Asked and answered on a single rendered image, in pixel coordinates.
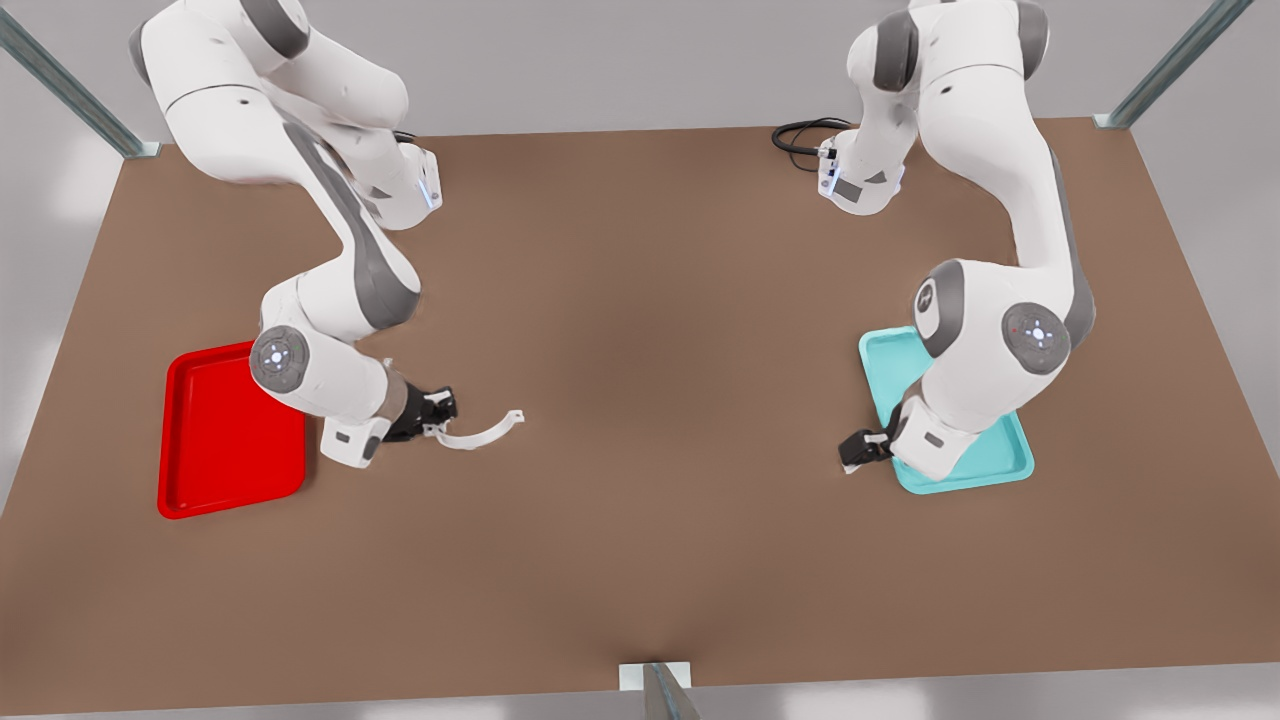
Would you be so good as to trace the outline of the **silver frame post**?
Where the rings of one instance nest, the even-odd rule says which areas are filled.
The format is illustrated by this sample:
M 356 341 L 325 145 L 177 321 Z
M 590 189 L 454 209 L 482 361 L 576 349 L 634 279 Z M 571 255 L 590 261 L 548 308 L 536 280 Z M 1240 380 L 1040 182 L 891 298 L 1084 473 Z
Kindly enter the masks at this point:
M 703 720 L 689 697 L 691 664 L 645 662 L 618 666 L 620 691 L 643 693 L 644 720 Z
M 1253 3 L 1213 0 L 1115 109 L 1092 117 L 1094 127 L 1130 129 Z
M 160 154 L 159 142 L 142 141 L 1 6 L 0 49 L 125 160 Z

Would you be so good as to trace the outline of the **white drainage pipe clamp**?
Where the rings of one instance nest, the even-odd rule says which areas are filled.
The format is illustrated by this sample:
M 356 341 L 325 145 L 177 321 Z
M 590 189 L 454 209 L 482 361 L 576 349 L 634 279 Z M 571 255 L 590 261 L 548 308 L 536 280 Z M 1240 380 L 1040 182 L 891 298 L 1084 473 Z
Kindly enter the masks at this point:
M 507 436 L 518 424 L 525 423 L 521 410 L 508 411 L 495 425 L 470 436 L 457 436 L 448 432 L 448 421 L 436 427 L 430 427 L 428 434 L 434 437 L 442 446 L 460 451 L 472 451 L 497 442 Z

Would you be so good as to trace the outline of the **teal plastic tray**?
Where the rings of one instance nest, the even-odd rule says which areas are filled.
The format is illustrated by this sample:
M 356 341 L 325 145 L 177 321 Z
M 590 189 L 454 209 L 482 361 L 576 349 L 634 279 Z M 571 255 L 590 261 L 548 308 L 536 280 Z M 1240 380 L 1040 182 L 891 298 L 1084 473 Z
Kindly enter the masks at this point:
M 887 423 L 904 391 L 932 364 L 910 325 L 867 332 L 859 354 L 877 418 Z M 899 484 L 914 495 L 934 495 L 1029 478 L 1036 470 L 1023 424 L 1016 413 L 984 430 L 942 480 L 932 480 L 899 459 L 891 460 Z

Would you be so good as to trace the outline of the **red plastic tray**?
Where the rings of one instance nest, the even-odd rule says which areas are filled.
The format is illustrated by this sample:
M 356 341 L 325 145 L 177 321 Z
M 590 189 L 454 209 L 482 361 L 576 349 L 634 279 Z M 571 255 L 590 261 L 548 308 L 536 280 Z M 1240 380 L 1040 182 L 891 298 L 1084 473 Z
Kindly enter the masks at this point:
M 305 483 L 307 418 L 251 375 L 252 342 L 175 357 L 166 372 L 157 500 L 177 520 L 284 498 Z

